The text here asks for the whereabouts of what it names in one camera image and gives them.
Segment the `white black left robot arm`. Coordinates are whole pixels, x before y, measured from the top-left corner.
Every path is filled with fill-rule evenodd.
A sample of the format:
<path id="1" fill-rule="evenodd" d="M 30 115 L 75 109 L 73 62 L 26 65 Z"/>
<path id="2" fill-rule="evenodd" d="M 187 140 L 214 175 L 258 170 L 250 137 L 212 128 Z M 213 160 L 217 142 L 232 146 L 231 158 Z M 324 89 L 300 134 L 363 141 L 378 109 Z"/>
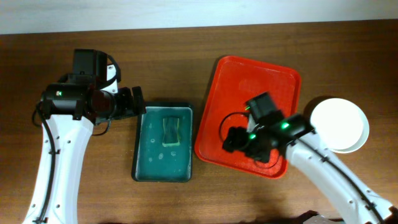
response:
<path id="1" fill-rule="evenodd" d="M 146 112 L 142 89 L 118 88 L 120 76 L 66 74 L 42 93 L 35 112 L 43 143 L 24 223 L 77 223 L 85 151 L 94 127 Z"/>

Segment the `white plate with green stain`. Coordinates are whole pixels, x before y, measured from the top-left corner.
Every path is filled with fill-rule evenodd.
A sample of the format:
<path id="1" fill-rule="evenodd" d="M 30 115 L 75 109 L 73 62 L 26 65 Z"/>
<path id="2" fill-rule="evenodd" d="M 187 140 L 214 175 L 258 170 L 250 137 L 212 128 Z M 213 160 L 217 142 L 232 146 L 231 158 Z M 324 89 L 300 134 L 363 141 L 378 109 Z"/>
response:
<path id="1" fill-rule="evenodd" d="M 310 123 L 329 149 L 338 152 L 355 151 L 365 122 L 361 110 L 342 98 L 323 100 L 313 109 Z"/>

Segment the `light blue plate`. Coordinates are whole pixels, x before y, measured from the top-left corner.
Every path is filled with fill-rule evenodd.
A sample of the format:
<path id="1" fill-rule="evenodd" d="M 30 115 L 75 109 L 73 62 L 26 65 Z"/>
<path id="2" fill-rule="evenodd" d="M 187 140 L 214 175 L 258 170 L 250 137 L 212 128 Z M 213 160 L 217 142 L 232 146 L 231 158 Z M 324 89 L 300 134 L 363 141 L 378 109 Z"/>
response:
<path id="1" fill-rule="evenodd" d="M 361 133 L 359 139 L 352 146 L 350 146 L 346 149 L 331 149 L 331 151 L 333 151 L 335 153 L 339 153 L 339 154 L 348 154 L 348 153 L 357 151 L 366 143 L 366 141 L 368 140 L 369 131 L 370 131 L 369 121 L 368 121 L 366 115 L 364 114 L 364 112 L 359 107 L 358 107 L 358 113 L 359 113 L 359 117 L 361 118 L 361 121 L 363 122 L 363 130 L 362 130 L 362 133 Z"/>

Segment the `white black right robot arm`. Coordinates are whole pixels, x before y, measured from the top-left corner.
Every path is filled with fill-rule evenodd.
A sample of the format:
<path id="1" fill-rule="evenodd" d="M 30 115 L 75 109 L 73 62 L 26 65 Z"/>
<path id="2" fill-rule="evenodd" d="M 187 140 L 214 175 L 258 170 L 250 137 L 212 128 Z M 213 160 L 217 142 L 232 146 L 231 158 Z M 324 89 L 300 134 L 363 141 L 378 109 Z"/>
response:
<path id="1" fill-rule="evenodd" d="M 277 149 L 329 200 L 345 223 L 397 223 L 397 208 L 364 184 L 299 114 L 263 116 L 250 131 L 231 127 L 223 149 L 241 151 L 260 162 L 268 162 L 271 150 Z"/>

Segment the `yellow green sponge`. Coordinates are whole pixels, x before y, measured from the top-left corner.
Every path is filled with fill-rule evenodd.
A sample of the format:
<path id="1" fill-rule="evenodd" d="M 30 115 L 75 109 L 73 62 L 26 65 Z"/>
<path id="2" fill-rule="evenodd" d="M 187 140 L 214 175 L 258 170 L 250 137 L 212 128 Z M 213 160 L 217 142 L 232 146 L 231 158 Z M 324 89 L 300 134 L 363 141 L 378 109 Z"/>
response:
<path id="1" fill-rule="evenodd" d="M 179 126 L 180 118 L 166 117 L 162 120 L 164 136 L 162 139 L 163 147 L 173 147 L 180 145 Z"/>

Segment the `red plastic tray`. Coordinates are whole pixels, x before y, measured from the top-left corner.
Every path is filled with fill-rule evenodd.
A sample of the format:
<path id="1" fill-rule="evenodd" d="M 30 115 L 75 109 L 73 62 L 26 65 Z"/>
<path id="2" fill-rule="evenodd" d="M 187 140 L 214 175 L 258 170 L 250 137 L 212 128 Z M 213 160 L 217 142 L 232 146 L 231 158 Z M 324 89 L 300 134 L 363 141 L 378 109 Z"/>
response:
<path id="1" fill-rule="evenodd" d="M 223 139 L 230 127 L 248 125 L 245 103 L 261 93 L 268 92 L 285 116 L 296 113 L 301 83 L 292 68 L 233 55 L 219 59 L 195 142 L 198 158 L 267 179 L 282 177 L 288 162 L 278 150 L 271 152 L 268 163 L 261 163 L 241 151 L 225 151 Z"/>

